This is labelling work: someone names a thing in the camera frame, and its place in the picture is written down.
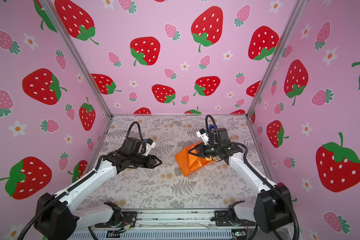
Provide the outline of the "orange yellow wrapping paper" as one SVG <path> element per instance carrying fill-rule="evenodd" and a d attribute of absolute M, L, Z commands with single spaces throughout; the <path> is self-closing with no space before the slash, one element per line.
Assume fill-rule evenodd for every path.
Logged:
<path fill-rule="evenodd" d="M 188 150 L 197 144 L 187 146 L 175 155 L 175 159 L 185 177 L 192 175 L 199 169 L 213 163 L 217 159 L 216 157 L 200 158 L 200 157 L 195 157 L 195 156 L 189 155 Z"/>

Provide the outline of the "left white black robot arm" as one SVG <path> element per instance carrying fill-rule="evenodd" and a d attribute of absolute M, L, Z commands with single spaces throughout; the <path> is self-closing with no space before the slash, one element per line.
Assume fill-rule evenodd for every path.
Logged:
<path fill-rule="evenodd" d="M 162 164 L 155 155 L 121 154 L 102 155 L 97 165 L 75 183 L 57 192 L 41 196 L 35 217 L 31 222 L 48 240 L 67 240 L 74 232 L 97 225 L 124 228 L 129 223 L 121 208 L 112 203 L 78 210 L 81 203 L 104 182 L 126 169 L 154 169 Z"/>

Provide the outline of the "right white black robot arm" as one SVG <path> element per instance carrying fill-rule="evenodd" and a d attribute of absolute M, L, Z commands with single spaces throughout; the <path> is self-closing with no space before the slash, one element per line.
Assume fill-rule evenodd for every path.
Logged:
<path fill-rule="evenodd" d="M 250 186 L 257 197 L 250 219 L 264 233 L 293 224 L 296 240 L 300 235 L 300 226 L 293 208 L 291 194 L 287 187 L 278 187 L 260 173 L 248 160 L 248 148 L 240 143 L 206 145 L 201 142 L 188 150 L 188 154 L 199 158 L 219 157 L 234 169 Z"/>

